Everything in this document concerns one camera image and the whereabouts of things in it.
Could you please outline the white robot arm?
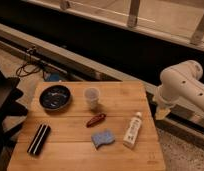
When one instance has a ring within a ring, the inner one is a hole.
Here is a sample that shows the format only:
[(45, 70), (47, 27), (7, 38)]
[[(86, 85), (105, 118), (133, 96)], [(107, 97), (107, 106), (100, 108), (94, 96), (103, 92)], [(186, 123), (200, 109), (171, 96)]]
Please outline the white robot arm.
[(204, 112), (204, 84), (200, 82), (203, 68), (195, 60), (187, 60), (163, 69), (161, 84), (156, 88), (153, 101), (157, 104), (155, 119), (162, 120), (182, 97)]

